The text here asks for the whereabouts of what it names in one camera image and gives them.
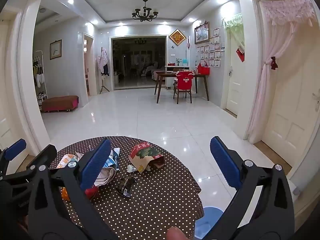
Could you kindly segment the person thumb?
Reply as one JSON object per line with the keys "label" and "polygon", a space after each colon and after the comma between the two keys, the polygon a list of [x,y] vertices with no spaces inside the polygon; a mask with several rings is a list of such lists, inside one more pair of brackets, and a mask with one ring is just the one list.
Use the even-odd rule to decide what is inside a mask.
{"label": "person thumb", "polygon": [[166,240],[189,240],[186,235],[177,227],[173,226],[166,233]]}

